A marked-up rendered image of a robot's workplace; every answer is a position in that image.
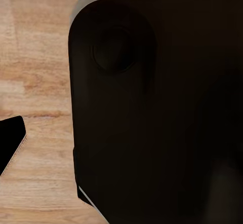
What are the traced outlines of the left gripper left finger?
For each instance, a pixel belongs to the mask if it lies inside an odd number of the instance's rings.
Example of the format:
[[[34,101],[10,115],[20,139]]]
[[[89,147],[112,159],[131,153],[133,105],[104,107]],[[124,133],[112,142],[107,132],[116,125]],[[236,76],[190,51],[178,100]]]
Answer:
[[[0,176],[25,135],[22,116],[0,121]]]

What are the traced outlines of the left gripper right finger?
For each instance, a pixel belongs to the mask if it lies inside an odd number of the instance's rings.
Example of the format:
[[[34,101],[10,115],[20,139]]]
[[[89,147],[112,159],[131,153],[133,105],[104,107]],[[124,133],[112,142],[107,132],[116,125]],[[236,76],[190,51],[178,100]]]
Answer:
[[[231,116],[227,133],[243,155],[243,117]]]

